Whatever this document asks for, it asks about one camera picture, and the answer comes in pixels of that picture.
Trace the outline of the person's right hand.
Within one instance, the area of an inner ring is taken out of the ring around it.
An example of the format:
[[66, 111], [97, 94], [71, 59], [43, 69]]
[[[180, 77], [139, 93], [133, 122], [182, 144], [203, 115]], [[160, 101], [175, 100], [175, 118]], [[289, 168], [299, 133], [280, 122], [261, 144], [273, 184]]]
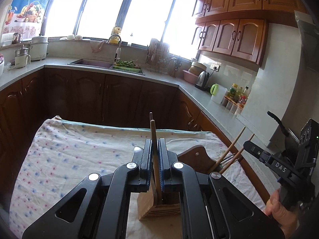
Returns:
[[275, 190], [270, 199], [266, 203], [264, 213], [267, 216], [272, 215], [273, 218], [279, 223], [285, 238], [290, 238], [298, 227], [298, 213], [299, 209], [295, 207], [293, 211], [287, 210], [280, 203], [279, 189]]

